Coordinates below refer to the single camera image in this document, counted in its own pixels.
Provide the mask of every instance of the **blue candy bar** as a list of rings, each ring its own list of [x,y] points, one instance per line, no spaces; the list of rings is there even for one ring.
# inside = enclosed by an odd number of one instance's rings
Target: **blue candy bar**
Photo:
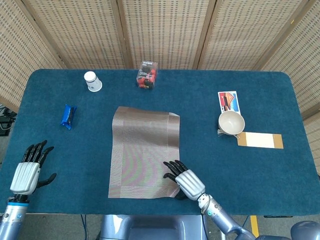
[[[65,126],[67,129],[71,130],[71,123],[74,119],[76,109],[76,106],[69,106],[68,104],[66,104],[60,125]]]

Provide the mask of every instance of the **woven panel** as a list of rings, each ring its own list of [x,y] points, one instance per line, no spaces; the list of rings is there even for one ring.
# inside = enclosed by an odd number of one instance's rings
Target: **woven panel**
[[[320,117],[305,125],[304,128],[308,137],[316,170],[320,175]]]
[[[320,103],[320,1],[293,29],[264,70],[287,73],[304,112]]]
[[[61,68],[15,1],[0,2],[0,97],[17,111],[30,74]]]
[[[251,70],[302,0],[223,0],[200,69]]]
[[[111,1],[28,2],[71,68],[123,69]]]
[[[123,0],[133,65],[191,69],[209,0]]]

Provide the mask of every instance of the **small box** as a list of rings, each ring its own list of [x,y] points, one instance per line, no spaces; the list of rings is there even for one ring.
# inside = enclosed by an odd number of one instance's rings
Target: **small box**
[[[143,61],[141,63],[136,82],[139,88],[153,89],[157,76],[158,63],[153,61]]]

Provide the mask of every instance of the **white bowl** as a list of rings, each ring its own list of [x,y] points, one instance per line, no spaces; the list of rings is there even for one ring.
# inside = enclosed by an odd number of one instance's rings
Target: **white bowl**
[[[237,135],[245,129],[245,120],[235,111],[225,111],[219,116],[219,128],[228,135]]]

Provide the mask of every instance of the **picture card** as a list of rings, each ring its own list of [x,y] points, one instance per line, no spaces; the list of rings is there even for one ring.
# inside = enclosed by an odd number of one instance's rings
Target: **picture card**
[[[218,96],[221,113],[232,110],[241,114],[236,91],[219,91]]]

